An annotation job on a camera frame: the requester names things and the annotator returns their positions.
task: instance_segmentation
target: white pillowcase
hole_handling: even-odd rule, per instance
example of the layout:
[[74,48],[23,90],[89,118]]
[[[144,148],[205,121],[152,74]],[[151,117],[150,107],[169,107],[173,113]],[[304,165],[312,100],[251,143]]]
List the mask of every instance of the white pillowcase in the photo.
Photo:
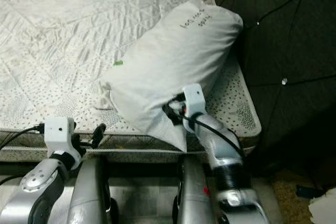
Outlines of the white pillowcase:
[[122,65],[107,71],[100,102],[109,95],[118,112],[144,134],[186,152],[184,127],[174,126],[162,105],[191,83],[201,84],[207,95],[242,28],[238,14],[189,0],[133,44]]

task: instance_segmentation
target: quilted mattress cover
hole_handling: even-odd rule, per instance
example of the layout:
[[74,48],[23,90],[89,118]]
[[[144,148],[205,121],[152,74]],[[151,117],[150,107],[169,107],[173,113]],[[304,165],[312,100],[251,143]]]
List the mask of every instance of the quilted mattress cover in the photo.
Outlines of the quilted mattress cover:
[[[143,136],[117,111],[97,110],[94,105],[105,71],[122,60],[127,48],[162,16],[185,1],[0,0],[0,141],[48,116],[70,116],[77,122],[76,132],[86,138],[98,124],[107,125],[104,152],[178,152]],[[207,98],[207,110],[240,137],[255,137],[261,131],[233,55]],[[189,142],[188,150],[202,149]],[[26,134],[1,151],[0,161],[30,160],[25,152],[38,159],[39,151],[45,155],[42,136]]]

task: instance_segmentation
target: tufted button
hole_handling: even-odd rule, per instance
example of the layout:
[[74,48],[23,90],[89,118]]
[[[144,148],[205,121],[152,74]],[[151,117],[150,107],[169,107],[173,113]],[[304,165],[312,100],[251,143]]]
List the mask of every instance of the tufted button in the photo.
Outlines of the tufted button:
[[282,81],[281,81],[281,84],[282,85],[286,85],[288,82],[287,78],[283,78]]

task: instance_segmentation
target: floor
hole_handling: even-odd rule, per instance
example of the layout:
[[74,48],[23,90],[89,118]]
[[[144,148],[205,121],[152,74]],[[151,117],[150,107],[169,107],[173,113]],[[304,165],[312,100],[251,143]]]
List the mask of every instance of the floor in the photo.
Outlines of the floor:
[[[13,179],[0,187],[0,209],[19,184]],[[55,203],[48,223],[66,223],[67,211],[75,179],[71,179]],[[121,224],[171,224],[172,206],[178,180],[173,177],[110,178],[110,193],[117,201]],[[208,180],[212,189],[214,181]],[[253,179],[264,210],[271,224],[281,224],[282,217],[272,186],[262,178]]]

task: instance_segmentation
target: white mattress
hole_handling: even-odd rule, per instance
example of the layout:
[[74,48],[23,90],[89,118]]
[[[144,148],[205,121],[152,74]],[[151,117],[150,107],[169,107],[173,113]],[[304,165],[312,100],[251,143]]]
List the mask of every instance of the white mattress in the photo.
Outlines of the white mattress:
[[[187,0],[0,0],[0,128],[18,131],[70,116],[77,132],[141,134],[116,111],[94,108],[99,78],[173,7]],[[204,0],[211,4],[213,0]],[[238,136],[261,126],[234,57],[208,111]]]

